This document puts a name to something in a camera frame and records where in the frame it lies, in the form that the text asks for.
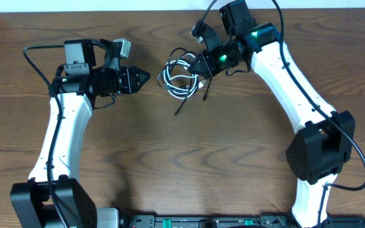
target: wood grain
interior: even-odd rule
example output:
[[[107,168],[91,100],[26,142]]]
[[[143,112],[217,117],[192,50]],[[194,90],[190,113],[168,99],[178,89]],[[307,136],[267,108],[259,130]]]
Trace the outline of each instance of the wood grain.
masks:
[[[274,10],[252,14],[259,22],[278,22]],[[47,89],[23,58],[23,47],[80,38],[130,40],[131,55],[124,64],[152,75],[139,93],[95,111],[88,124],[80,181],[97,206],[202,215],[290,210],[296,178],[285,150],[293,132],[257,75],[221,74],[206,102],[199,92],[177,117],[173,113],[179,101],[155,83],[171,50],[204,48],[188,33],[201,15],[0,14],[0,227],[20,225],[9,199],[11,185],[26,181],[48,124]],[[291,55],[326,100],[353,114],[355,139],[365,152],[365,9],[297,9],[284,10],[284,15]],[[207,21],[224,34],[217,11]],[[63,50],[33,51],[30,57],[50,77],[65,59]],[[363,178],[353,153],[336,182],[356,186]],[[365,215],[365,190],[332,190],[328,211]]]

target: green light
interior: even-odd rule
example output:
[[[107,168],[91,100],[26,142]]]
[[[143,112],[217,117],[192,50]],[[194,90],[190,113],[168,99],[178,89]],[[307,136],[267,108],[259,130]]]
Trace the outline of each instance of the green light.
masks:
[[[227,56],[224,54],[219,58],[221,61],[225,61],[227,59]]]

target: white cable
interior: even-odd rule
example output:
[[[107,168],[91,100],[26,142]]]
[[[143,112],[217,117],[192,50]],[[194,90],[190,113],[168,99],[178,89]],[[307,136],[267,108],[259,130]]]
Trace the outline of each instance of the white cable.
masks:
[[[197,74],[191,74],[191,76],[188,75],[176,75],[171,77],[170,76],[170,70],[169,70],[169,66],[170,65],[174,65],[174,66],[179,66],[179,67],[183,67],[185,70],[187,70],[191,65],[187,62],[187,60],[184,59],[185,56],[190,56],[192,58],[196,58],[195,55],[191,54],[191,53],[187,53],[184,56],[182,56],[179,60],[172,60],[170,62],[167,62],[165,64],[165,68],[162,72],[160,72],[159,77],[163,77],[163,81],[165,84],[165,87],[168,88],[168,92],[171,94],[171,96],[177,98],[177,99],[185,99],[185,97],[187,96],[187,98],[191,97],[196,90],[198,89],[198,77],[199,75]],[[172,84],[173,80],[179,79],[179,78],[185,78],[185,79],[194,79],[193,81],[193,85],[191,86],[190,89],[187,88],[181,88],[181,87],[177,87],[175,85]]]

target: brown wood surface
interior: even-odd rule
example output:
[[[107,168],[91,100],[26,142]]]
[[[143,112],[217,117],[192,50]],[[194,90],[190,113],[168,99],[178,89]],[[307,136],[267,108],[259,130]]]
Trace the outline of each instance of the brown wood surface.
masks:
[[[151,80],[87,126],[80,182],[99,207],[158,214],[288,212],[296,177],[285,158],[292,127],[265,83],[254,73],[214,78],[210,95],[180,101],[155,77],[176,47],[205,48],[188,31],[202,11],[0,14],[0,227],[17,227],[12,183],[24,182],[42,147],[49,118],[46,85],[22,56],[24,46],[79,38],[132,42],[130,60]],[[259,22],[278,24],[274,10],[253,10]],[[315,89],[356,120],[365,152],[365,9],[284,10],[291,55]],[[217,11],[207,21],[224,34]],[[51,78],[63,50],[32,51]],[[109,102],[99,98],[98,103]],[[357,153],[337,183],[356,186],[364,172]],[[333,189],[328,211],[365,215],[365,190]]]

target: white background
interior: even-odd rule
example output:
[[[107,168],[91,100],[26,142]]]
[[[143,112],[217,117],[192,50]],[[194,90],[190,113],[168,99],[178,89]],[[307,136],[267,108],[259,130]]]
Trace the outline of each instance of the white background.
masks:
[[[219,9],[233,0],[218,0]],[[205,10],[212,0],[0,0],[2,12]],[[365,0],[277,0],[282,8],[365,8]],[[273,8],[271,0],[247,0],[250,9]]]

